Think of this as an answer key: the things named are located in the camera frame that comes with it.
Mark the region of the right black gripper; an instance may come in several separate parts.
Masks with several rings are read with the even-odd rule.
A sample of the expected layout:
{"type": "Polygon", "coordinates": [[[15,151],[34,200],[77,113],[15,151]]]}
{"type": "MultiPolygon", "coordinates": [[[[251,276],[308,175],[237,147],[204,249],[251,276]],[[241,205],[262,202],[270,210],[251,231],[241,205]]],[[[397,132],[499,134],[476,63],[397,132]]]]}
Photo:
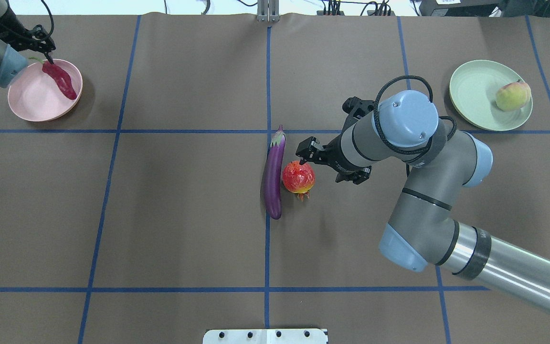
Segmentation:
{"type": "Polygon", "coordinates": [[[342,109],[347,113],[347,117],[343,123],[341,134],[325,146],[321,145],[314,136],[308,137],[308,139],[299,143],[296,156],[301,159],[297,162],[297,167],[304,169],[307,162],[316,165],[327,165],[338,172],[335,179],[336,183],[347,181],[358,185],[369,179],[372,167],[353,165],[345,157],[342,146],[343,133],[356,124],[358,120],[371,114],[375,109],[375,102],[350,97],[343,103],[342,109]]]}

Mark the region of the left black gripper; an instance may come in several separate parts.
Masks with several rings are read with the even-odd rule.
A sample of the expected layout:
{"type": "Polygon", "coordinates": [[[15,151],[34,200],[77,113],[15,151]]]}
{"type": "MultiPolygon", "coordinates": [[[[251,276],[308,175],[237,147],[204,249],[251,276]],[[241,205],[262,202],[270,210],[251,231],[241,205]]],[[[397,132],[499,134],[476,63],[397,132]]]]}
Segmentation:
{"type": "Polygon", "coordinates": [[[52,32],[48,32],[43,25],[36,25],[31,30],[26,29],[23,33],[20,33],[15,43],[15,50],[18,52],[31,50],[42,53],[51,65],[54,65],[52,52],[55,49],[52,32]]]}

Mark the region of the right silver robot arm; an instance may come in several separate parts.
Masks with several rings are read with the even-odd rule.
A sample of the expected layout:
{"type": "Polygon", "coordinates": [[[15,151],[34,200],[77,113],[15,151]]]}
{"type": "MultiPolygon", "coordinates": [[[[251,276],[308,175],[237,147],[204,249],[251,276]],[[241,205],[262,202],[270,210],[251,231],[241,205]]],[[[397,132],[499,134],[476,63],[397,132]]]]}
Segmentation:
{"type": "Polygon", "coordinates": [[[351,99],[342,133],[327,145],[315,137],[296,150],[301,163],[326,165],[336,180],[360,184],[375,163],[390,157],[409,165],[384,229],[380,252],[421,272],[428,264],[492,290],[506,292],[550,314],[550,260],[451,216],[463,187],[491,171],[491,149],[440,118],[422,92],[402,91],[385,100],[351,99]]]}

